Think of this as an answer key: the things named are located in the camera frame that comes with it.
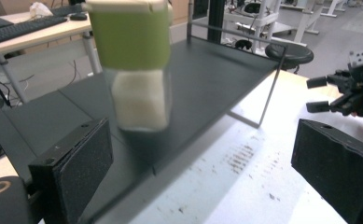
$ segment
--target keyboard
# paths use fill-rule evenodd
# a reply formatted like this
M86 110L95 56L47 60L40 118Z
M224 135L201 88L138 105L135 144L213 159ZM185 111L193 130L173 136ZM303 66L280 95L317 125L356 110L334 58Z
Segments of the keyboard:
M27 35L65 21L67 21L67 19L63 17L47 16L33 21L15 23L13 25L0 28L0 42L19 37L21 35Z
M66 17L70 14L80 13L82 11L83 10L81 4L75 4L72 6L64 6L64 7L55 7L50 9L50 12L53 14L53 16L56 17Z

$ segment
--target black chair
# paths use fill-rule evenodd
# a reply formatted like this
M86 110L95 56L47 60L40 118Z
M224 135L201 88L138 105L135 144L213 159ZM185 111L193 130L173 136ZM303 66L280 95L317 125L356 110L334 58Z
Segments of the black chair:
M309 63L314 58L313 52L307 47L293 43L282 42L279 44L287 46L286 56L281 67L283 70L296 68L294 74L297 74L300 69L300 64ZM270 44L265 48L265 53L269 58L280 61L284 52L283 46Z

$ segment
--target metal table leg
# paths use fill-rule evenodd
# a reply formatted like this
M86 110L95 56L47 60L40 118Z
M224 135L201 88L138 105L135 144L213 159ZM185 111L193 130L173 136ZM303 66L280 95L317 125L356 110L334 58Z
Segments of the metal table leg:
M9 68L7 59L2 54L0 54L0 66L4 70L4 72L7 76L7 79L9 80L10 84L12 85L12 88L18 94L19 98L21 98L21 101L24 104L28 103L29 100L27 99L26 95L24 94L24 90L21 88L19 81L15 78L15 74L13 74L13 72Z
M93 71L93 74L99 74L102 72L99 59L97 58L94 47L92 43L92 36L89 32L83 33L83 43L85 45L85 50L88 53L89 61L91 62L91 69Z

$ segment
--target plastic container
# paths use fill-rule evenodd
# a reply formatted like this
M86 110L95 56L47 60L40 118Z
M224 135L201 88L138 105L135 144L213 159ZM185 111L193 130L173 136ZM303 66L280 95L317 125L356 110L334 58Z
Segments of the plastic container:
M87 0L91 27L118 126L156 132L170 120L168 3Z

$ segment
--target black tabletop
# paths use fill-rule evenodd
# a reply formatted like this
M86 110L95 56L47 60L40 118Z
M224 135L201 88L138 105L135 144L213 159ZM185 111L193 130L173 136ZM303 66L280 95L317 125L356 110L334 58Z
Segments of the black tabletop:
M173 106L168 128L158 133L130 133L117 128L103 74L49 93L6 112L31 152L5 148L19 175L31 178L27 164L77 125L109 118L114 163L83 218L102 214L144 177L159 172L230 108L251 92L277 62L192 37L172 45ZM7 127L0 128L5 132Z

